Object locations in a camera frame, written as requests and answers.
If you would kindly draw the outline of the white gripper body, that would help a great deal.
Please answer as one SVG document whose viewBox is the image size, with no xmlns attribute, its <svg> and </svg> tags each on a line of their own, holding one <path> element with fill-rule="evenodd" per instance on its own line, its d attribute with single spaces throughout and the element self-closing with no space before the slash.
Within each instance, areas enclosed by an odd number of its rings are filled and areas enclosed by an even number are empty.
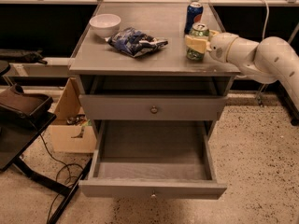
<svg viewBox="0 0 299 224">
<path fill-rule="evenodd" d="M 210 57 L 218 62 L 228 63 L 231 46 L 237 39 L 238 35 L 231 33 L 213 35 L 210 39 Z"/>
</svg>

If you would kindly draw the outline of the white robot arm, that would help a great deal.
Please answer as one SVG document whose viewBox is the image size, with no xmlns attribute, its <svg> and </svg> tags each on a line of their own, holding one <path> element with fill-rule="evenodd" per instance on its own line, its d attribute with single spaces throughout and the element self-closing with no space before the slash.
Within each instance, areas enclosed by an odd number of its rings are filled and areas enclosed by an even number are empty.
<svg viewBox="0 0 299 224">
<path fill-rule="evenodd" d="M 185 35 L 185 44 L 198 52 L 208 51 L 218 62 L 235 65 L 243 75 L 259 83 L 278 80 L 299 109 L 299 57 L 285 40 L 270 36 L 255 42 L 214 31 L 209 37 Z"/>
</svg>

